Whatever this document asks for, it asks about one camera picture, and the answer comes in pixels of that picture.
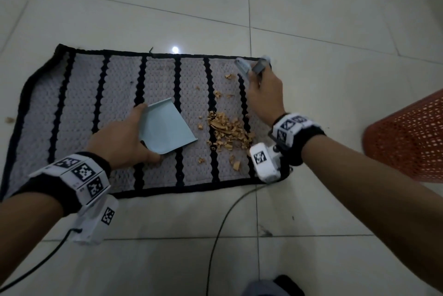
light blue dustpan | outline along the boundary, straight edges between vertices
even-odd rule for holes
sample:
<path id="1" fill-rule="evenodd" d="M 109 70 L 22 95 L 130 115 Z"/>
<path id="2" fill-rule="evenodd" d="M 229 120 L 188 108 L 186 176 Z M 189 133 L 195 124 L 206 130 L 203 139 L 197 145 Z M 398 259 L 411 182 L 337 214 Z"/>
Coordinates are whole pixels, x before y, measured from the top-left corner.
<path id="1" fill-rule="evenodd" d="M 144 110 L 139 138 L 149 150 L 161 155 L 197 140 L 171 98 L 149 105 Z"/>

hand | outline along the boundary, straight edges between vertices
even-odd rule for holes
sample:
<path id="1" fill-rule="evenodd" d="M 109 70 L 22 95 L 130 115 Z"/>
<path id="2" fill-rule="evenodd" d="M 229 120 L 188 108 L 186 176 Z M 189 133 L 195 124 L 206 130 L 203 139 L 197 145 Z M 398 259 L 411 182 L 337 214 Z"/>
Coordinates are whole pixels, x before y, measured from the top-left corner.
<path id="1" fill-rule="evenodd" d="M 285 114 L 283 105 L 283 83 L 267 64 L 262 73 L 261 83 L 257 75 L 249 71 L 248 103 L 258 117 L 269 127 L 274 121 Z"/>
<path id="2" fill-rule="evenodd" d="M 157 163 L 162 157 L 139 141 L 139 122 L 147 104 L 134 107 L 124 121 L 114 121 L 93 134 L 86 151 L 106 159 L 111 169 L 131 167 L 137 163 Z"/>

wrist band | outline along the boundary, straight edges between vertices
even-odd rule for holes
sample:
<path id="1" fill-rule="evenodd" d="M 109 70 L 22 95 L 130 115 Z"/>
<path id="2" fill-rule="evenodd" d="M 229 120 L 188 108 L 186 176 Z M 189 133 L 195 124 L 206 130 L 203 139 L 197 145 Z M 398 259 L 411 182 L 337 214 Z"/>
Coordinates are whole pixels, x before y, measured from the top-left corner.
<path id="1" fill-rule="evenodd" d="M 40 192 L 57 199 L 64 215 L 86 210 L 109 191 L 109 163 L 90 152 L 64 157 L 29 175 L 18 192 Z"/>
<path id="2" fill-rule="evenodd" d="M 281 115 L 268 133 L 288 163 L 303 164 L 301 152 L 308 140 L 316 135 L 326 135 L 320 125 L 298 113 Z"/>

black cable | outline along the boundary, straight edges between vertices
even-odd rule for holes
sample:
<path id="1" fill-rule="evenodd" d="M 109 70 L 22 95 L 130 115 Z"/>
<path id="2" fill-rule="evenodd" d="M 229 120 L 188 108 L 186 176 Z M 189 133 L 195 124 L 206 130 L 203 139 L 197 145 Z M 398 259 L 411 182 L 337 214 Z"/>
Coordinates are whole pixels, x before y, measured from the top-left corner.
<path id="1" fill-rule="evenodd" d="M 263 185 L 261 187 L 256 187 L 255 189 L 248 191 L 247 193 L 245 193 L 244 195 L 242 195 L 239 199 L 237 199 L 235 201 L 234 204 L 232 204 L 231 208 L 228 210 L 228 213 L 226 213 L 226 215 L 224 216 L 223 221 L 221 222 L 222 224 L 220 225 L 220 229 L 219 232 L 217 233 L 217 237 L 215 237 L 215 242 L 214 242 L 214 246 L 212 247 L 212 252 L 211 252 L 211 257 L 209 258 L 209 268 L 208 268 L 208 279 L 206 281 L 206 296 L 208 296 L 209 293 L 209 277 L 211 276 L 211 262 L 212 262 L 212 257 L 214 255 L 214 250 L 215 250 L 215 245 L 217 244 L 217 241 L 219 240 L 220 237 L 220 233 L 221 233 L 221 229 L 223 228 L 224 222 L 226 221 L 226 218 L 228 218 L 229 213 L 232 211 L 232 209 L 237 205 L 238 202 L 240 202 L 243 198 L 245 198 L 248 194 L 256 192 L 258 190 L 263 189 L 264 187 L 269 186 L 269 184 L 267 185 Z"/>
<path id="2" fill-rule="evenodd" d="M 65 237 L 63 238 L 63 240 L 57 245 L 57 247 L 43 260 L 41 260 L 41 262 L 39 264 L 37 264 L 34 268 L 32 268 L 31 270 L 29 270 L 28 272 L 26 272 L 25 274 L 23 274 L 22 276 L 20 276 L 19 278 L 15 279 L 14 281 L 12 281 L 11 283 L 7 284 L 6 286 L 4 286 L 3 288 L 0 289 L 0 293 L 8 290 L 9 288 L 11 288 L 12 286 L 16 285 L 17 283 L 19 283 L 20 281 L 22 281 L 23 279 L 25 279 L 26 277 L 28 277 L 29 275 L 31 275 L 33 272 L 35 272 L 38 268 L 40 268 L 47 260 L 49 260 L 55 253 L 57 253 L 57 251 L 60 249 L 60 247 L 62 247 L 62 245 L 65 243 L 65 241 L 68 239 L 69 234 L 74 231 L 76 233 L 81 233 L 82 229 L 78 229 L 78 228 L 71 228 L 68 233 L 66 233 Z"/>

textured mat surface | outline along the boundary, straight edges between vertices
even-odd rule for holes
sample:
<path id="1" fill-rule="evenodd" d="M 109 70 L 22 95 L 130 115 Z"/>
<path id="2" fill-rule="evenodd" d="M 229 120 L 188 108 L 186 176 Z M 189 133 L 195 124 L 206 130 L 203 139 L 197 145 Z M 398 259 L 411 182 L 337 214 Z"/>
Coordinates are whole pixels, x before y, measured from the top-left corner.
<path id="1" fill-rule="evenodd" d="M 135 105 L 168 97 L 198 141 L 169 153 L 161 165 L 113 171 L 110 181 L 117 198 L 260 183 L 244 150 L 217 152 L 207 145 L 207 140 L 215 140 L 205 120 L 211 110 L 238 117 L 247 132 L 256 133 L 254 142 L 268 139 L 268 127 L 248 115 L 244 81 L 224 77 L 237 75 L 235 58 L 85 51 L 59 45 L 22 90 L 0 198 L 14 193 L 29 173 L 82 150 L 92 133 L 110 121 L 125 119 Z M 214 90 L 233 96 L 216 98 Z M 203 130 L 198 123 L 203 123 Z M 241 161 L 239 171 L 230 165 L 230 155 Z M 206 162 L 199 164 L 200 157 Z"/>

